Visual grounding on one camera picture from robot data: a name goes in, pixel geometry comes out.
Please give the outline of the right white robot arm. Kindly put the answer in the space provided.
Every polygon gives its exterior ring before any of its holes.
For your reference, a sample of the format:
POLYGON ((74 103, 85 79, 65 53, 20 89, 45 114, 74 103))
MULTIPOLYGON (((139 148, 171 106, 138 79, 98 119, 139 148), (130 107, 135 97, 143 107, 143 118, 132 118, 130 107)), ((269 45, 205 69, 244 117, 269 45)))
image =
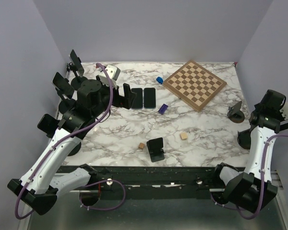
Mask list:
POLYGON ((275 141, 280 131, 288 129, 288 101, 285 95, 267 90, 262 100, 254 106, 249 118, 250 128, 238 133, 238 143, 249 149, 249 159, 244 171, 221 163, 216 166, 211 182, 215 187, 225 186, 222 194, 211 193, 215 205, 226 208, 233 203, 239 214, 252 213, 255 218, 277 195, 272 185, 271 160, 275 141))

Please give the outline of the black phone blue edge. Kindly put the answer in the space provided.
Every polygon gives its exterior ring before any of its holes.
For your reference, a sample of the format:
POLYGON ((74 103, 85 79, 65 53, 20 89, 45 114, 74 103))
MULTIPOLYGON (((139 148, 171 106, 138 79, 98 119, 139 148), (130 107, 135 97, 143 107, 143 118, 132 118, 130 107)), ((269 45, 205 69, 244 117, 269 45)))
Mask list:
POLYGON ((154 109, 156 107, 155 88, 144 88, 144 108, 154 109))

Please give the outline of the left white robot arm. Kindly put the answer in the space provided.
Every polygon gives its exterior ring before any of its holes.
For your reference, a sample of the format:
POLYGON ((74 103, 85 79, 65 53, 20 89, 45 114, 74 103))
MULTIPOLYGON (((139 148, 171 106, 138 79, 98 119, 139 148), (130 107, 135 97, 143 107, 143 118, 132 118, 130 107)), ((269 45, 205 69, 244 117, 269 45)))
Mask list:
POLYGON ((86 134, 110 112, 111 106, 130 109, 136 97, 129 84, 119 87, 105 85, 100 80, 86 80, 77 90, 77 99, 61 120, 45 115, 41 122, 50 121, 50 143, 31 169, 20 179, 11 179, 7 187, 39 215, 54 206, 59 196, 76 188, 92 189, 97 178, 88 165, 81 165, 73 172, 54 179, 65 158, 80 148, 86 134))

